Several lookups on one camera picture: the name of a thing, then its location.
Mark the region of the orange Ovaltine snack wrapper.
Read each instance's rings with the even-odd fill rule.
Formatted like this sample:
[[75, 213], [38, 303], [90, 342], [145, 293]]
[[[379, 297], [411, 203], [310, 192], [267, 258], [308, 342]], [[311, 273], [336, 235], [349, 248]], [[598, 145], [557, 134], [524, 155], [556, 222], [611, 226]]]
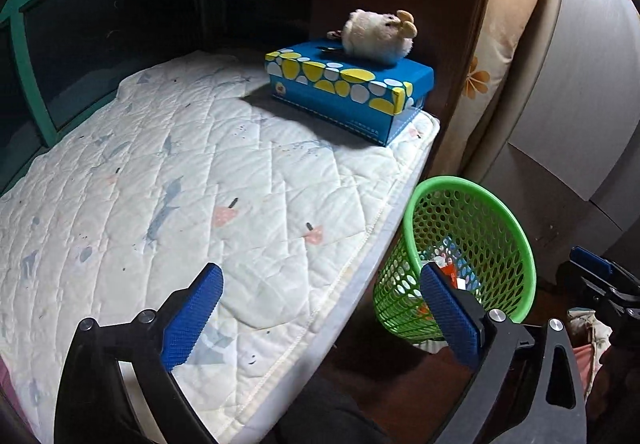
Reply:
[[448, 263], [440, 268], [442, 274], [449, 280], [451, 286], [454, 289], [465, 290], [466, 281], [463, 277], [458, 275], [458, 269], [453, 263]]

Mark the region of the green plastic mesh basket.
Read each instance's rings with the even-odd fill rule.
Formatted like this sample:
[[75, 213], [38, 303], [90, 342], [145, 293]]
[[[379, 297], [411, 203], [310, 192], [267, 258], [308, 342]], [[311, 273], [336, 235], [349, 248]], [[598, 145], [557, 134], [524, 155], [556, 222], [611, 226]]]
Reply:
[[453, 263], [485, 310], [498, 308], [515, 323], [526, 319], [536, 294], [532, 248], [509, 208], [489, 190], [444, 175], [416, 186], [400, 236], [378, 271], [373, 290], [376, 317], [412, 344], [442, 340], [419, 290], [427, 262]]

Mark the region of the white wardrobe cabinet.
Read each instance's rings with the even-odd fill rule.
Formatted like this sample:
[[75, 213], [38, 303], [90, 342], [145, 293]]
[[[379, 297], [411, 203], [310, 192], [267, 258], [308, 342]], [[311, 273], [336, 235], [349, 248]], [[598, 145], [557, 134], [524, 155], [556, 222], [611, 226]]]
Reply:
[[464, 175], [520, 221], [538, 275], [639, 223], [639, 13], [632, 0], [538, 0]]

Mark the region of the white quilted mattress pad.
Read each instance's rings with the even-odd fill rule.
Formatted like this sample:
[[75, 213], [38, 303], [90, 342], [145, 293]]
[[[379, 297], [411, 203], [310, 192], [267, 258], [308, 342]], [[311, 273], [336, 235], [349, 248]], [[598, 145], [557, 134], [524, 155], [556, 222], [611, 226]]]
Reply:
[[224, 293], [183, 393], [221, 443], [297, 365], [392, 238], [439, 130], [378, 146], [274, 100], [262, 65], [194, 53], [122, 80], [1, 199], [1, 355], [36, 438], [53, 438], [78, 323], [127, 323], [207, 263]]

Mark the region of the blue yellow tissue box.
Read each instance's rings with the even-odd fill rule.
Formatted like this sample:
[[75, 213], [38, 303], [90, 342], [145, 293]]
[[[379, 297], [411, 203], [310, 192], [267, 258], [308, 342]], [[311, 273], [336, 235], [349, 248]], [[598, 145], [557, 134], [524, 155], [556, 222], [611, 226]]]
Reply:
[[422, 110], [435, 82], [429, 66], [360, 60], [331, 40], [272, 51], [265, 68], [274, 98], [382, 146]]

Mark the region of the beige plush toy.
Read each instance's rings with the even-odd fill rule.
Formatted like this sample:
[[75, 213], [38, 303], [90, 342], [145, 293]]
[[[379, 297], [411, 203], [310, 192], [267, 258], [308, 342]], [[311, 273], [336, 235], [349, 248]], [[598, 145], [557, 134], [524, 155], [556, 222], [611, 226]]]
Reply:
[[326, 37], [340, 41], [349, 56], [395, 66], [409, 54], [417, 35], [414, 18], [407, 11], [380, 14], [358, 8], [341, 29], [329, 31]]

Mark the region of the floral beige curtain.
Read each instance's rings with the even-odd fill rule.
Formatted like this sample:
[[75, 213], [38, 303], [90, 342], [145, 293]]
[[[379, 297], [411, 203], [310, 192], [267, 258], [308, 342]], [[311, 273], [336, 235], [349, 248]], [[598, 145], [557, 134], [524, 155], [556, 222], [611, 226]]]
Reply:
[[470, 160], [495, 112], [518, 41], [538, 0], [487, 0], [461, 96], [432, 165], [456, 174]]

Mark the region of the green window frame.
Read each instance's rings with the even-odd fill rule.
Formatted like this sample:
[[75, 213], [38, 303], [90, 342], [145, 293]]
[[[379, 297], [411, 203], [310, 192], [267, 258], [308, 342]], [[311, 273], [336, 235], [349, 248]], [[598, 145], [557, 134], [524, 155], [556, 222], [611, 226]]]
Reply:
[[162, 0], [7, 0], [1, 10], [1, 188], [159, 60]]

